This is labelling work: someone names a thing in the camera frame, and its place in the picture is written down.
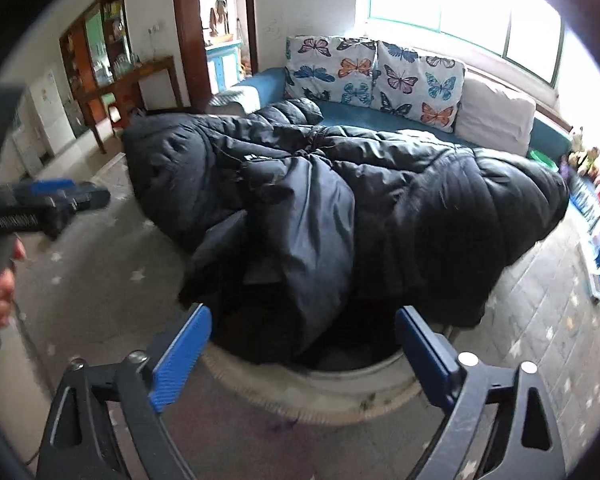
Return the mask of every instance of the bolt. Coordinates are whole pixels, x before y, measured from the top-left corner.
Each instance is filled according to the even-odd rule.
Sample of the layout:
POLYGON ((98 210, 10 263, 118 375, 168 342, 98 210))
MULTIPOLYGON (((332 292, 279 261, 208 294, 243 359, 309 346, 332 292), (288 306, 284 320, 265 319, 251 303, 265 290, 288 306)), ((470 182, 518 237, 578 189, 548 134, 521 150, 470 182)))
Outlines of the bolt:
POLYGON ((144 363, 149 356, 145 354, 142 350, 135 350, 129 354, 127 359, 135 365, 139 365, 140 363, 144 363))
POLYGON ((472 354, 471 352, 461 352, 458 355, 458 361, 460 361, 464 366, 475 366, 480 362, 478 356, 472 354))
POLYGON ((535 374, 538 371, 538 366, 536 366, 536 364, 532 363, 531 361, 524 361, 520 365, 520 368, 522 368, 523 372, 526 372, 528 374, 535 374))
POLYGON ((71 368, 71 370, 73 370, 73 371, 76 371, 76 370, 79 370, 80 368, 84 368, 84 366, 86 364, 87 364, 87 361, 77 357, 77 358, 71 360, 71 362, 69 363, 69 368, 71 368))

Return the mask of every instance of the window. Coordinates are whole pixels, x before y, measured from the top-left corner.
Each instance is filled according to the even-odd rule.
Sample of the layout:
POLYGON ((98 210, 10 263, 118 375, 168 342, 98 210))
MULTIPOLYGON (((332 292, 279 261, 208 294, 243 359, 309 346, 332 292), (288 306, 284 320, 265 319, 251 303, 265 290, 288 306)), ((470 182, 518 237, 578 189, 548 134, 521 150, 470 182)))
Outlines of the window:
POLYGON ((555 85, 564 25, 544 0, 369 0, 368 15, 468 41, 555 85))

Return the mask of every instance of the white cushion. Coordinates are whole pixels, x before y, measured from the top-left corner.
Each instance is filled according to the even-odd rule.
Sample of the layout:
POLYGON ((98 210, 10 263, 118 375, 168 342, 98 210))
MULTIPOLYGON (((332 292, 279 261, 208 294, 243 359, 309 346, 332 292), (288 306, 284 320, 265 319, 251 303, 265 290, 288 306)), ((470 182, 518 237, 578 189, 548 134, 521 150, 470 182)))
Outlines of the white cushion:
POLYGON ((464 64, 378 41, 371 107, 451 132, 464 64))
POLYGON ((241 85, 232 86, 214 95, 206 106, 205 113, 244 117, 256 110, 260 110, 258 89, 241 85))
POLYGON ((535 111, 528 95, 468 73, 454 133, 478 146, 525 156, 535 111))
POLYGON ((367 38, 287 38, 286 94, 366 108, 375 59, 376 42, 367 38))

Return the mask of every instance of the refrigerator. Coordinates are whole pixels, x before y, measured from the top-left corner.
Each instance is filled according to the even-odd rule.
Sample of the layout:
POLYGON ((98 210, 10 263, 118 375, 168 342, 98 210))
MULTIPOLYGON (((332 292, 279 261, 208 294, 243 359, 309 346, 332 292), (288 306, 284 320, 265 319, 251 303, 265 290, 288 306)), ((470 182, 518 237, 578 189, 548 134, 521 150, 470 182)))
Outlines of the refrigerator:
POLYGON ((28 98, 46 150, 52 156, 75 140, 52 70, 29 85, 28 98))

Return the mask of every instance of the wooden table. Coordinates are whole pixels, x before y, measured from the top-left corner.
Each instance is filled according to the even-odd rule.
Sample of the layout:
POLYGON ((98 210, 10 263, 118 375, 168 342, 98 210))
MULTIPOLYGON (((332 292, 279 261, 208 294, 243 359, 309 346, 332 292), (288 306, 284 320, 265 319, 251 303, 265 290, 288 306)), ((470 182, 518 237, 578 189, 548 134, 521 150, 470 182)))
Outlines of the wooden table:
POLYGON ((96 127, 96 121, 91 114, 91 109, 89 108, 88 103, 94 99, 100 99, 104 94, 113 94, 115 95, 116 101, 119 104, 118 109, 120 111, 120 116, 126 121, 126 107, 123 105, 123 96, 128 93, 129 87, 141 79, 161 72, 162 70, 166 70, 169 73, 171 89, 173 89, 173 95, 176 98, 176 106, 182 108, 184 105, 182 104, 182 95, 180 94, 180 87, 178 86, 178 80, 176 78, 176 69, 173 63, 173 56, 142 63, 141 66, 126 72, 113 83, 109 83, 108 85, 101 86, 100 88, 97 88, 91 92, 81 93, 76 96, 76 100, 78 101, 80 109, 84 115, 84 122, 93 132, 93 135, 102 153, 107 153, 107 150, 104 148, 104 143, 100 138, 100 134, 98 133, 98 129, 96 127))

